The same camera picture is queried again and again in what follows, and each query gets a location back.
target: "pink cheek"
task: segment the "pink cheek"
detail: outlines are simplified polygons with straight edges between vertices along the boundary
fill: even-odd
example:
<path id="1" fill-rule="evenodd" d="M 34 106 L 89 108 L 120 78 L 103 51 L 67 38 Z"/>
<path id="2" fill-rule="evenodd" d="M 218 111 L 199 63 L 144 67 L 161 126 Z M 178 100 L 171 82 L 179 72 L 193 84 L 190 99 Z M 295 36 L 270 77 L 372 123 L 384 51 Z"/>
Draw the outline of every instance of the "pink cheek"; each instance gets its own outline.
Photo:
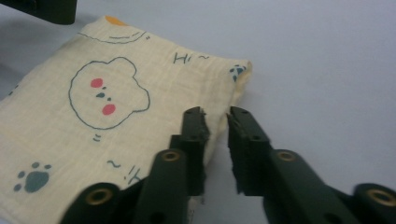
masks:
<path id="1" fill-rule="evenodd" d="M 105 105 L 102 109 L 102 113 L 104 115 L 111 115 L 116 111 L 116 106 L 115 105 Z"/>
<path id="2" fill-rule="evenodd" d="M 100 88 L 103 86 L 103 80 L 101 78 L 96 78 L 91 81 L 92 88 Z"/>

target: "fabric cloth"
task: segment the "fabric cloth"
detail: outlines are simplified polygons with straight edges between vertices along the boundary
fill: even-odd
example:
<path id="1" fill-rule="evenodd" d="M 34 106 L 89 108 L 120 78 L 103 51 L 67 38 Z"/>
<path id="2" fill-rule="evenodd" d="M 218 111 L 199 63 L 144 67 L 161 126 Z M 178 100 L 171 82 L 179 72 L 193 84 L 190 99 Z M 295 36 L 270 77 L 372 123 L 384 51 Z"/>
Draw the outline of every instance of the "fabric cloth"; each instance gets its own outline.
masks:
<path id="1" fill-rule="evenodd" d="M 58 223 L 90 185 L 132 186 L 196 106 L 207 163 L 250 74 L 113 17 L 88 24 L 0 103 L 0 218 Z"/>

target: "cream cloth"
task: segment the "cream cloth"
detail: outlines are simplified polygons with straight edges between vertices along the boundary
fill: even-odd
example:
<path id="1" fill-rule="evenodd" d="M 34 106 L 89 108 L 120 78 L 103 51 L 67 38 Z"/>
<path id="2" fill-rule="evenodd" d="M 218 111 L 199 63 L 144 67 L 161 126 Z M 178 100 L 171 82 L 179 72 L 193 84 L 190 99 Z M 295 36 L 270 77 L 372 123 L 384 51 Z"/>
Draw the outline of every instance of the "cream cloth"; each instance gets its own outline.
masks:
<path id="1" fill-rule="evenodd" d="M 249 61 L 185 49 L 116 18 L 87 25 L 0 103 L 0 218 L 57 223 L 94 183 L 128 188 L 195 106 L 211 132 L 207 163 L 250 73 Z"/>

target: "blue paw print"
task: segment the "blue paw print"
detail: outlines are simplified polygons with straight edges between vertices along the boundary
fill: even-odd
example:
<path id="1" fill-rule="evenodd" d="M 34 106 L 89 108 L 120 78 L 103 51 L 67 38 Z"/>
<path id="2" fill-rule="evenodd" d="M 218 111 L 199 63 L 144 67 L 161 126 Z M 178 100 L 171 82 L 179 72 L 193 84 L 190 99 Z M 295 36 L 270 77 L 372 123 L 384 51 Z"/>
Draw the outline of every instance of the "blue paw print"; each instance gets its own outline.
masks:
<path id="1" fill-rule="evenodd" d="M 35 162 L 32 164 L 33 169 L 37 169 L 40 166 L 39 162 Z M 29 174 L 26 174 L 24 171 L 20 171 L 18 174 L 18 178 L 25 178 L 24 190 L 28 193 L 34 193 L 41 188 L 43 188 L 47 182 L 50 180 L 50 175 L 47 172 L 51 168 L 51 165 L 45 165 L 44 171 L 32 171 Z M 18 192 L 22 188 L 22 184 L 17 184 L 14 187 L 14 191 Z"/>
<path id="2" fill-rule="evenodd" d="M 236 64 L 233 66 L 232 69 L 230 69 L 230 75 L 233 77 L 233 81 L 236 81 L 236 79 L 243 73 L 247 68 L 245 66 L 241 66 L 239 64 Z"/>

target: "white surface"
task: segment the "white surface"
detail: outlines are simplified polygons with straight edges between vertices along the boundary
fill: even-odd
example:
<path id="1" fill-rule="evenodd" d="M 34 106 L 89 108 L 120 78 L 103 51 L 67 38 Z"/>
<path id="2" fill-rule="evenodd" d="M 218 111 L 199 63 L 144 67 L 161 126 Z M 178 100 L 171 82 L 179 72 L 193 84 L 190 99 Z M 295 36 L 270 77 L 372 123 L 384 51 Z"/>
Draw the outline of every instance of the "white surface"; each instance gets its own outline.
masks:
<path id="1" fill-rule="evenodd" d="M 86 23 L 114 15 L 184 47 L 250 59 L 239 106 L 275 148 L 302 155 L 350 193 L 396 189 L 396 2 L 83 0 L 59 26 L 0 6 L 0 99 Z M 225 135 L 209 163 L 194 223 L 266 223 L 259 198 L 237 196 Z"/>

